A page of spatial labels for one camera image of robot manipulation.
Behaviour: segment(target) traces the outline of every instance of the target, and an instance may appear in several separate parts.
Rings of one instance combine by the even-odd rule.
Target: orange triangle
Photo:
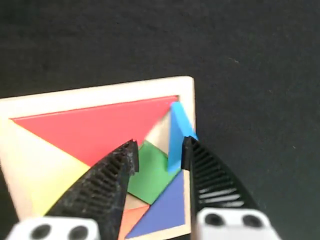
[[[124,240],[142,216],[149,209],[149,205],[123,211],[118,240]]]
[[[176,96],[168,96],[19,117],[13,121],[91,167],[130,139],[141,144],[177,100]]]

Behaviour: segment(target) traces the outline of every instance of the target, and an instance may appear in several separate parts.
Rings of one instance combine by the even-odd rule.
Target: black fabric surface
[[[199,139],[284,240],[318,239],[319,4],[2,0],[0,97],[190,75]]]

